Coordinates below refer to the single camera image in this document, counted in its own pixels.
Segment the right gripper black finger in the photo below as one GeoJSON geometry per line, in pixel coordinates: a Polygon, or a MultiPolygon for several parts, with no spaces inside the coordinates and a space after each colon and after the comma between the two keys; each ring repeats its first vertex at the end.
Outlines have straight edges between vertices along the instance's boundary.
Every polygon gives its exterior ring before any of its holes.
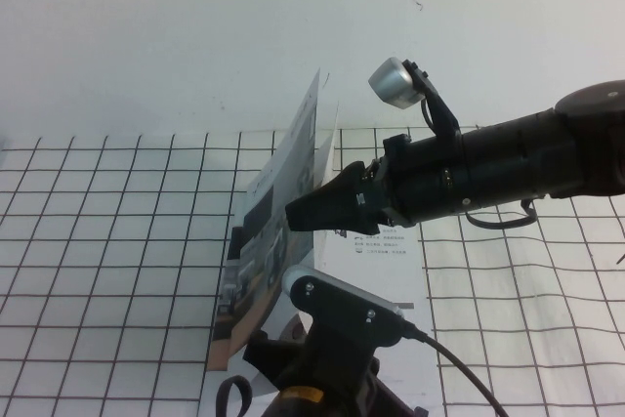
{"type": "Polygon", "coordinates": [[[365,219],[357,202],[362,161],[351,163],[327,184],[288,203],[285,207],[292,231],[347,230],[365,232],[365,219]]]}

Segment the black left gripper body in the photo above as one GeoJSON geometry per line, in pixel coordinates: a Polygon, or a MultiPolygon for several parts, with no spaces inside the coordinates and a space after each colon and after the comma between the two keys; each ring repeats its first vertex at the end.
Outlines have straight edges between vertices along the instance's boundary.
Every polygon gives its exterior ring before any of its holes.
{"type": "Polygon", "coordinates": [[[309,352],[309,337],[299,339],[270,339],[265,331],[254,332],[248,341],[243,360],[252,365],[270,382],[309,382],[312,367],[305,364],[309,352]]]}

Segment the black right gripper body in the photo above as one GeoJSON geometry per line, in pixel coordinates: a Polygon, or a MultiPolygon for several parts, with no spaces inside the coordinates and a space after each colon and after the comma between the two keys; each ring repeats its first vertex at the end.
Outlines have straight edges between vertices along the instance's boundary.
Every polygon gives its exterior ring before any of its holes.
{"type": "Polygon", "coordinates": [[[384,154],[365,164],[358,161],[355,178],[356,223],[354,231],[366,235],[379,233],[380,226],[412,228],[417,224],[409,214],[406,196],[400,186],[407,181],[408,172],[402,167],[407,156],[410,137],[399,134],[383,140],[384,154]]]}

